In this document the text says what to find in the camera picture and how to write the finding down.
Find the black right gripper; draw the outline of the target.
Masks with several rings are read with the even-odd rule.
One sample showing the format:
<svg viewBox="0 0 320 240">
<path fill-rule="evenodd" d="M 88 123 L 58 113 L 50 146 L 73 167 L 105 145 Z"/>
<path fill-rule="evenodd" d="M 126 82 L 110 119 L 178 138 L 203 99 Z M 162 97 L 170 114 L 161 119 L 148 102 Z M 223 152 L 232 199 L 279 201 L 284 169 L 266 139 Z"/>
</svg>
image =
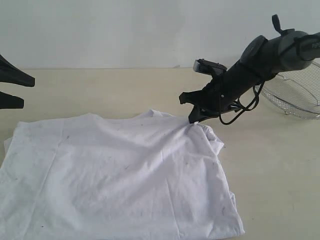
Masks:
<svg viewBox="0 0 320 240">
<path fill-rule="evenodd" d="M 190 124 L 200 123 L 210 119 L 210 117 L 219 118 L 225 113 L 240 111 L 240 106 L 235 101 L 225 106 L 222 105 L 224 73 L 220 75 L 212 74 L 211 76 L 212 80 L 202 90 L 182 92 L 178 97 L 181 105 L 194 105 L 188 116 Z"/>
</svg>

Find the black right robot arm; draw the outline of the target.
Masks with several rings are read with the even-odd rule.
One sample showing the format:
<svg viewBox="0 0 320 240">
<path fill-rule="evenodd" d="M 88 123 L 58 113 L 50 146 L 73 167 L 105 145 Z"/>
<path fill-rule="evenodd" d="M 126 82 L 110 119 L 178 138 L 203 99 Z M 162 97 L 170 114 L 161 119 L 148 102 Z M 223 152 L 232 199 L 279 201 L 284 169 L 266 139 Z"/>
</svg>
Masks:
<svg viewBox="0 0 320 240">
<path fill-rule="evenodd" d="M 221 119 L 228 112 L 235 112 L 239 118 L 258 105 L 265 82 L 279 73 L 303 70 L 319 57 L 319 33 L 291 29 L 273 39 L 259 35 L 230 68 L 205 59 L 195 60 L 193 70 L 212 79 L 201 90 L 183 92 L 179 101 L 193 105 L 188 116 L 191 124 Z"/>
</svg>

